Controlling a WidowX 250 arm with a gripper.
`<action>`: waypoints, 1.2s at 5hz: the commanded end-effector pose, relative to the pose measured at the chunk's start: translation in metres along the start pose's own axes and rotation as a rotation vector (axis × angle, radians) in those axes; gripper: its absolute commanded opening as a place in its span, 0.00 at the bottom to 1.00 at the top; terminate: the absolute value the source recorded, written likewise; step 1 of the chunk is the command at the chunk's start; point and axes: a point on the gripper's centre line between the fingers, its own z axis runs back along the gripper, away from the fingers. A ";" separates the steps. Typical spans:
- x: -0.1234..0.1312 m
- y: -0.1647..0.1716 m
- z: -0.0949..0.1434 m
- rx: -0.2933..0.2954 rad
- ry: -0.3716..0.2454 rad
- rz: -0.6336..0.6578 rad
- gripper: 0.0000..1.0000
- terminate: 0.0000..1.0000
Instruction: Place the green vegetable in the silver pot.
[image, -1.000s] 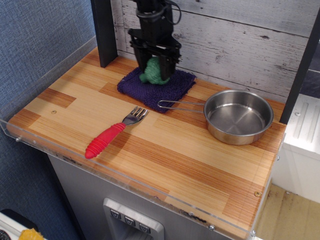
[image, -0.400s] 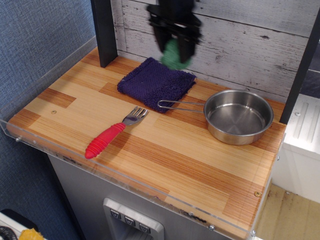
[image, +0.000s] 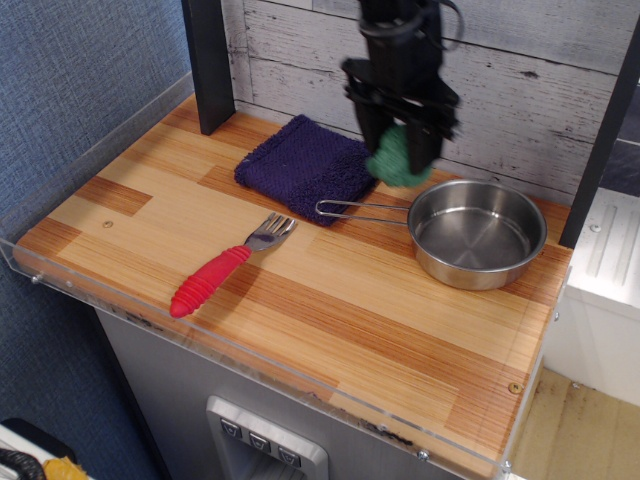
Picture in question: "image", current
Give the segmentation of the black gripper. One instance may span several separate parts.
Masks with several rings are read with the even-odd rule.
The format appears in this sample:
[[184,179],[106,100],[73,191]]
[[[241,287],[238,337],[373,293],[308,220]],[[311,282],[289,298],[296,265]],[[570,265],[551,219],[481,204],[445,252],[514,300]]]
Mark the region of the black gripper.
[[362,1],[359,31],[366,59],[347,58],[347,96],[370,153],[399,119],[406,124],[409,171],[422,174],[453,138],[459,96],[440,78],[446,47],[441,7],[451,1]]

